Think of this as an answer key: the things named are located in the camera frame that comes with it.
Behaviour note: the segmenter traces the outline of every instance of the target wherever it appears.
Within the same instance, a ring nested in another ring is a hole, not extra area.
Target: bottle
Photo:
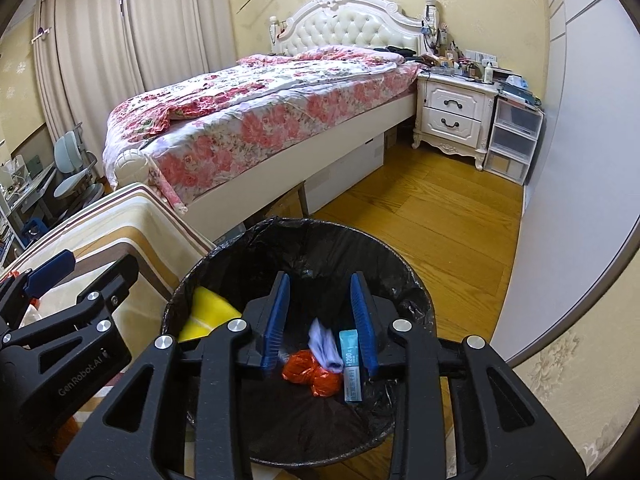
[[[494,67],[491,65],[491,62],[486,64],[486,68],[484,69],[484,83],[490,85],[494,82]]]

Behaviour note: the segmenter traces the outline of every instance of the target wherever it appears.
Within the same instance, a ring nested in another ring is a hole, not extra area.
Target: white wardrobe
[[[549,2],[546,131],[492,339],[512,362],[597,299],[640,215],[640,34],[618,0]]]

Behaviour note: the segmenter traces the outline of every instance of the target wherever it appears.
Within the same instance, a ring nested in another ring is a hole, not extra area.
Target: drawer
[[[486,96],[480,92],[428,82],[424,105],[482,121],[485,101]]]
[[[431,135],[476,148],[480,136],[479,121],[433,108],[422,109],[422,130]]]

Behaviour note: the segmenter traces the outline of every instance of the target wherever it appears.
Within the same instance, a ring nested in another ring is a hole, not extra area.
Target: wall socket
[[[481,64],[482,66],[487,66],[487,63],[489,62],[491,62],[491,64],[495,67],[498,66],[498,58],[492,54],[476,52],[475,50],[465,50],[465,57],[468,57],[469,59]]]

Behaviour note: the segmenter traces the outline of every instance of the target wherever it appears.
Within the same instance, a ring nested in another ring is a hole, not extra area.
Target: curtain
[[[82,122],[100,175],[118,104],[236,60],[228,0],[41,0],[34,27],[51,28],[34,58],[52,140]]]
[[[125,0],[145,90],[208,72],[193,0]]]
[[[231,23],[229,0],[194,0],[208,72],[236,64],[236,46]]]
[[[56,0],[58,59],[66,96],[82,139],[98,158],[107,118],[124,100],[144,90],[125,38],[119,0]]]
[[[65,87],[58,62],[57,29],[54,26],[56,0],[38,0],[33,15],[33,36],[39,28],[50,28],[33,44],[33,59],[42,110],[51,140],[55,144],[61,136],[73,129],[74,118],[66,98]]]

